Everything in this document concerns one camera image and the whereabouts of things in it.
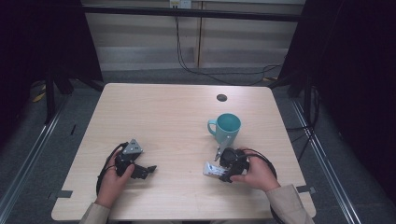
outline mug handle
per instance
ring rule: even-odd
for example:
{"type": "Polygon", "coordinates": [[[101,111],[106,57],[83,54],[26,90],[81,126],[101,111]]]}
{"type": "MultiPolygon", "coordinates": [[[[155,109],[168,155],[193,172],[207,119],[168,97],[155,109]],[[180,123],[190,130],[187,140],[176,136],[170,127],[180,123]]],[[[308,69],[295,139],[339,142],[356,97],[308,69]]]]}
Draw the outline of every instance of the mug handle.
{"type": "Polygon", "coordinates": [[[208,129],[209,132],[210,132],[211,134],[213,134],[213,135],[216,135],[216,132],[213,131],[213,130],[210,128],[210,125],[211,125],[211,124],[216,125],[216,123],[217,123],[217,120],[216,120],[216,119],[210,119],[210,120],[207,122],[207,129],[208,129]]]}

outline white wall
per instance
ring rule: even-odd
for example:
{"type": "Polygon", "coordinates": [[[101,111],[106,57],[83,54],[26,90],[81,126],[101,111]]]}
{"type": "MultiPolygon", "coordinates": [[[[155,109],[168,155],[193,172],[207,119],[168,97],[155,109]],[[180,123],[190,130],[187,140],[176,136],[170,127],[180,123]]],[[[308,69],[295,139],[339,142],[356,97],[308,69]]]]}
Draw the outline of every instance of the white wall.
{"type": "MultiPolygon", "coordinates": [[[[301,0],[277,1],[282,4],[272,4],[274,0],[249,1],[254,3],[193,1],[192,8],[299,15],[304,3],[301,0]]],[[[82,2],[169,7],[169,1],[164,0],[82,2]]],[[[175,18],[90,13],[86,16],[102,70],[180,67],[175,18]]],[[[188,67],[262,67],[269,63],[282,63],[295,27],[296,22],[179,18],[183,59],[188,67]]]]}

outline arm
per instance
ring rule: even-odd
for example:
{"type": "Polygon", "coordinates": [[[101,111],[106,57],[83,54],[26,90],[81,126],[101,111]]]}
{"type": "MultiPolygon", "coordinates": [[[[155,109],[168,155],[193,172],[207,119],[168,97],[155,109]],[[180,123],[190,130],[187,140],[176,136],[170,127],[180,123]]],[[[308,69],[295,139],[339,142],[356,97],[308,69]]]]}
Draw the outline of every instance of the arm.
{"type": "Polygon", "coordinates": [[[82,217],[80,224],[105,224],[113,203],[119,198],[130,179],[134,166],[130,165],[122,176],[117,176],[114,153],[107,165],[107,171],[103,177],[101,188],[96,201],[90,205],[82,217]]]}
{"type": "Polygon", "coordinates": [[[233,175],[232,181],[244,182],[265,192],[276,214],[285,223],[314,223],[306,213],[300,196],[293,185],[280,187],[268,165],[259,158],[249,157],[250,168],[246,175],[233,175]]]}

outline aluminum rail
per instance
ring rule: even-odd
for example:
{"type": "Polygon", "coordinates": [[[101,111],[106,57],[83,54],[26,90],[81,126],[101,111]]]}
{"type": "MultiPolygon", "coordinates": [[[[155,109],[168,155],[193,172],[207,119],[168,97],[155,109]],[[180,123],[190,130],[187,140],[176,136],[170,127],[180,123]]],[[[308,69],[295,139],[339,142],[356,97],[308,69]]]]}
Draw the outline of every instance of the aluminum rail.
{"type": "MultiPolygon", "coordinates": [[[[294,109],[297,113],[298,119],[303,127],[307,126],[307,123],[304,118],[304,111],[301,107],[300,103],[297,101],[293,101],[294,109]]],[[[318,162],[323,170],[323,173],[326,175],[326,178],[332,188],[332,192],[334,193],[337,202],[339,203],[341,210],[343,211],[346,220],[350,224],[361,224],[361,220],[359,219],[358,213],[353,206],[353,203],[349,200],[347,196],[347,192],[342,186],[340,180],[338,179],[337,174],[332,168],[332,164],[329,161],[329,158],[326,155],[322,145],[320,144],[317,136],[311,129],[305,129],[306,136],[311,136],[311,146],[314,149],[315,155],[317,156],[318,162]]]]}
{"type": "Polygon", "coordinates": [[[14,177],[12,183],[8,186],[7,191],[0,200],[0,224],[5,224],[15,202],[21,194],[24,184],[30,173],[32,173],[38,158],[40,157],[44,146],[47,144],[50,136],[58,123],[61,112],[64,110],[69,97],[63,98],[60,102],[58,111],[55,113],[53,119],[44,126],[35,144],[31,148],[29,155],[26,157],[21,169],[14,177]]]}

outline sleeve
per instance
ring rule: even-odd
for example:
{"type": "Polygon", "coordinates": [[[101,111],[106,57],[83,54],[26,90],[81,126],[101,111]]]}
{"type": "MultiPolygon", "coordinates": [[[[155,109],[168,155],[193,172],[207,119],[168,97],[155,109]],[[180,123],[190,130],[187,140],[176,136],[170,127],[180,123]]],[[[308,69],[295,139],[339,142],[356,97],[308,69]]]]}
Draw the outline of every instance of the sleeve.
{"type": "Polygon", "coordinates": [[[110,209],[91,203],[79,224],[106,224],[110,209]]]}
{"type": "Polygon", "coordinates": [[[293,185],[287,185],[266,192],[276,214],[288,224],[312,224],[312,217],[306,213],[300,196],[293,185]]]}

